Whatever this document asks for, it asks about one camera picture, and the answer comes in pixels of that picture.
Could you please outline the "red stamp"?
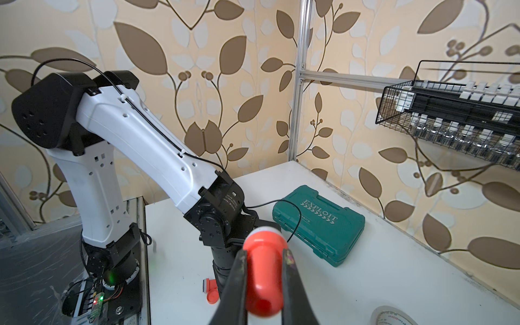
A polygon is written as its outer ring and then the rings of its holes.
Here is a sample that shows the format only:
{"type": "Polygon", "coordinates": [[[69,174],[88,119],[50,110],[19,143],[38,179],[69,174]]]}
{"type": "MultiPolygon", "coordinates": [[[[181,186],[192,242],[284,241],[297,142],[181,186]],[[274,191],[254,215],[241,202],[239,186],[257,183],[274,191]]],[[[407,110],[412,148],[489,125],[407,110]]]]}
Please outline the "red stamp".
{"type": "Polygon", "coordinates": [[[219,290],[215,279],[206,278],[203,280],[203,292],[210,305],[214,305],[219,301],[219,290]]]}
{"type": "Polygon", "coordinates": [[[287,248],[287,241],[274,227],[259,227],[246,237],[248,312],[268,318],[283,308],[282,254],[287,248]]]}

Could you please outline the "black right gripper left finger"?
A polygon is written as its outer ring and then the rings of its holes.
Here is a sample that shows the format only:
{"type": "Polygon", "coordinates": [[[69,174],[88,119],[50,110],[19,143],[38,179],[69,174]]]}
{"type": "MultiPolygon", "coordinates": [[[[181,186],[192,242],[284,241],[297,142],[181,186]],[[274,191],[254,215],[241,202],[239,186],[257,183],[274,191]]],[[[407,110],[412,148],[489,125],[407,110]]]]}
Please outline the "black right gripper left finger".
{"type": "Polygon", "coordinates": [[[247,252],[240,250],[220,296],[219,306],[209,324],[247,324],[247,268],[247,252]]]}

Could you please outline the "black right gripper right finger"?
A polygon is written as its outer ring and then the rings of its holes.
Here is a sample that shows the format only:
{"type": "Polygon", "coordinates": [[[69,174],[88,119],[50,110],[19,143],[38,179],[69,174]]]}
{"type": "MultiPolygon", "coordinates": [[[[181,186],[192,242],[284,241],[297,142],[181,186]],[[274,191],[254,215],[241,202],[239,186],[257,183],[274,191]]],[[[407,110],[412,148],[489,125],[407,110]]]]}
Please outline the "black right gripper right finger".
{"type": "Polygon", "coordinates": [[[282,324],[319,324],[290,249],[282,253],[282,324]]]}

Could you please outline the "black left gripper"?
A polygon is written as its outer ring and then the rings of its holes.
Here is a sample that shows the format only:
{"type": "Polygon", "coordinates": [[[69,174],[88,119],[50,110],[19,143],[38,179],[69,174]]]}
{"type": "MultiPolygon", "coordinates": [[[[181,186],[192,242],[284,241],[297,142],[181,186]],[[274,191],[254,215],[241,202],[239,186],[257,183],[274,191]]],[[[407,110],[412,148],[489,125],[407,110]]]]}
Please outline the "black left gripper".
{"type": "Polygon", "coordinates": [[[232,271],[237,253],[242,246],[232,245],[227,248],[211,247],[213,256],[213,272],[220,295],[225,291],[226,283],[232,271]]]}

